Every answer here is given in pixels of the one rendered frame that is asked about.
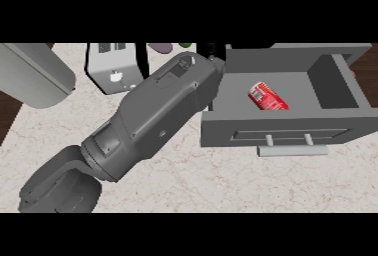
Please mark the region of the pale grey toaster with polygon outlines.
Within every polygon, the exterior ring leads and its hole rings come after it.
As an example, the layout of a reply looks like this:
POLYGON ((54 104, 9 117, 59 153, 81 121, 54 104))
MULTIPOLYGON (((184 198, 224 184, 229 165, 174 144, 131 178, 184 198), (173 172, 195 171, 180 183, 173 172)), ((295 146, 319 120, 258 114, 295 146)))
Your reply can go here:
POLYGON ((145 43, 88 43, 85 75, 105 95, 130 91, 149 76, 145 43))

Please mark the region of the red can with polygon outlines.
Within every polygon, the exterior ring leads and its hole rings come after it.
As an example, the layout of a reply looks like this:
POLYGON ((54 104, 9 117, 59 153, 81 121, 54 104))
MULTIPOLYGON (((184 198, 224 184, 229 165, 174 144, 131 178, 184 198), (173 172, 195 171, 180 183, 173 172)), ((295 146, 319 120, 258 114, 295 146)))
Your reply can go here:
POLYGON ((260 110, 288 110, 289 106, 264 82, 257 82, 249 91, 248 97, 260 110))

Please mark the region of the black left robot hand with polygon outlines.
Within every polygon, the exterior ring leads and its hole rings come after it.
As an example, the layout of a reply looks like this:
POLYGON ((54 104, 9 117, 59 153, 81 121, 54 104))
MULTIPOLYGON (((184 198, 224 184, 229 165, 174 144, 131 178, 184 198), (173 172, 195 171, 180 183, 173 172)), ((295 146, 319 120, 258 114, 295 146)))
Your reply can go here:
POLYGON ((252 60, 254 52, 272 46, 272 42, 198 43, 193 60, 214 61, 218 59, 229 62, 248 62, 252 60))

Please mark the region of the grey open drawer box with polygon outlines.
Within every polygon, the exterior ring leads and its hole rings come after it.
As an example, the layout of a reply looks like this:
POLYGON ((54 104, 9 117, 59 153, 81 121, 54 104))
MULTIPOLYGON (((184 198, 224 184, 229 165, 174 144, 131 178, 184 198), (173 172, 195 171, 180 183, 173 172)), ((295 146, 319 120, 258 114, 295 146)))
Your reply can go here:
POLYGON ((212 113, 229 119, 376 116, 350 72, 369 48, 368 43, 277 43, 269 49, 230 49, 212 113), (248 90, 258 82, 286 110, 257 108, 248 90))

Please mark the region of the purple vegetable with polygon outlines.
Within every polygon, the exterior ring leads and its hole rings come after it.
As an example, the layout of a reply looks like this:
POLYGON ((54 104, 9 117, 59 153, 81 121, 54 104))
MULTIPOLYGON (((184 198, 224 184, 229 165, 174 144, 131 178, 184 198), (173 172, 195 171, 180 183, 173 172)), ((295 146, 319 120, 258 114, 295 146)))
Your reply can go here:
POLYGON ((168 54, 173 51, 171 43, 149 43, 149 47, 161 54, 168 54))

